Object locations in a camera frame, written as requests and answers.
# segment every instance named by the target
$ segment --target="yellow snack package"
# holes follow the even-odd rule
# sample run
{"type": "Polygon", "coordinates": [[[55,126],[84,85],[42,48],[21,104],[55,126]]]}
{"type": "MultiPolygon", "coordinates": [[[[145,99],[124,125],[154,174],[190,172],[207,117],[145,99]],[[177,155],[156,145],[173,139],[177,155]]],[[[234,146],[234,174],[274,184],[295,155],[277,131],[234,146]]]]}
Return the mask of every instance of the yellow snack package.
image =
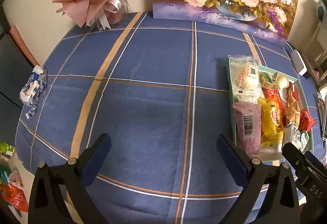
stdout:
{"type": "Polygon", "coordinates": [[[258,98],[258,104],[261,104],[261,146],[282,144],[284,128],[277,100],[258,98]]]}

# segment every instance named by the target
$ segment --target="blue tablecloth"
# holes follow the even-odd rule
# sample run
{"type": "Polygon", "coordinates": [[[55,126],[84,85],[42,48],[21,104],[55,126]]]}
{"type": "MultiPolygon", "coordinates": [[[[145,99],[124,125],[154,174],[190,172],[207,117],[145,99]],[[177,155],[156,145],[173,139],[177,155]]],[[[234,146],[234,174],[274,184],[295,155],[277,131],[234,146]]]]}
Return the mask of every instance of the blue tablecloth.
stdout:
{"type": "Polygon", "coordinates": [[[300,80],[316,120],[314,154],[325,162],[316,88],[296,73],[291,51],[152,13],[129,14],[121,27],[101,32],[74,27],[45,63],[48,84],[37,113],[27,120],[23,108],[18,156],[35,173],[41,160],[63,164],[108,133],[112,150],[87,191],[110,223],[218,223],[241,191],[215,147],[231,129],[229,54],[254,55],[300,80]]]}

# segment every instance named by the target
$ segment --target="black cabinet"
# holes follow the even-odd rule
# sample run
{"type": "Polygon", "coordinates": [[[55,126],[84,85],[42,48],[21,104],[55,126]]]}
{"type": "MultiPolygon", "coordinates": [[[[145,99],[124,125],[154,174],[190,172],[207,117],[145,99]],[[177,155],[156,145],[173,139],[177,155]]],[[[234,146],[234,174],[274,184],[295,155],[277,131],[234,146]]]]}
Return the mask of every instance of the black cabinet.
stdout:
{"type": "Polygon", "coordinates": [[[19,92],[33,68],[8,35],[0,38],[0,142],[15,143],[16,128],[23,107],[19,92]]]}

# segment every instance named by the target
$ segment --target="barcode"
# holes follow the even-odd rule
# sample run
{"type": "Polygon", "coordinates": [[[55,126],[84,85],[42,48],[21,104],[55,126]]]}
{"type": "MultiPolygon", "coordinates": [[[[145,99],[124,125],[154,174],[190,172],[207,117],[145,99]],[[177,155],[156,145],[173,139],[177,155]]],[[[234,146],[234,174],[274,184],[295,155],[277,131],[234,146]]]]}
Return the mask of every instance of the barcode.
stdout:
{"type": "Polygon", "coordinates": [[[244,137],[252,136],[253,129],[254,129],[253,115],[244,116],[243,123],[244,123],[244,137]]]}

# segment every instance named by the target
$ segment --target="pink snack wrapper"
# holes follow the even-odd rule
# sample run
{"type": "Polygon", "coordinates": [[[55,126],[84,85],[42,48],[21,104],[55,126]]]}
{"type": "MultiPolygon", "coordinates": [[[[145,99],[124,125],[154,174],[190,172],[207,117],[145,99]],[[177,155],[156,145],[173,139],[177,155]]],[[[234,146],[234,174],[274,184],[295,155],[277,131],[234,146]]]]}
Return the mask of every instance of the pink snack wrapper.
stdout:
{"type": "Polygon", "coordinates": [[[237,145],[248,156],[259,153],[261,142],[261,105],[250,102],[233,103],[237,127],[237,145]]]}

